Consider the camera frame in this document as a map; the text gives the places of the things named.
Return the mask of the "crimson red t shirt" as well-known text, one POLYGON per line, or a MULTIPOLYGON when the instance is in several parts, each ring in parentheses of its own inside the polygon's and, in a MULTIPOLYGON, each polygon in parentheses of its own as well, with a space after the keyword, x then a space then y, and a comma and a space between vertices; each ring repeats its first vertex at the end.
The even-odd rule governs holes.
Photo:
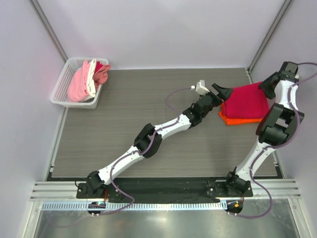
POLYGON ((261 121, 269 111, 269 105, 260 83, 233 89, 229 99, 221 105, 219 115, 224 119, 261 121))

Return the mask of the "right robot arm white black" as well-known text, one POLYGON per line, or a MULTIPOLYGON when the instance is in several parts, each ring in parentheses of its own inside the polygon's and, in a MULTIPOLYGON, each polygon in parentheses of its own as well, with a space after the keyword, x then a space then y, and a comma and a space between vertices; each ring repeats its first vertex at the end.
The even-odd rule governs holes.
POLYGON ((296 134, 305 116, 296 105, 298 66, 297 63, 285 61, 279 71, 259 84, 258 88, 265 96, 275 102, 258 125, 253 148, 244 161, 228 173, 223 184, 227 195, 243 196, 249 191, 253 174, 266 158, 277 148, 285 146, 296 134))

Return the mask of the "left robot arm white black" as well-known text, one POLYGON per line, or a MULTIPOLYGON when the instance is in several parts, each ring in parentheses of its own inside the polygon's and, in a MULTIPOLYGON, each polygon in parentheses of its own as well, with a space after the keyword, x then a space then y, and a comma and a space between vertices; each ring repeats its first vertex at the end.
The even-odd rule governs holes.
POLYGON ((146 124, 134 139, 133 145, 122 156, 87 176, 86 188, 81 190, 89 197, 102 197, 107 186, 114 184, 114 179, 118 175, 138 161, 154 156, 165 139, 200 124, 213 108, 220 106, 233 93, 231 88, 223 88, 217 84, 213 84, 212 87, 216 93, 207 89, 203 81, 191 86, 189 89, 199 94, 197 102, 168 122, 159 125, 146 124))

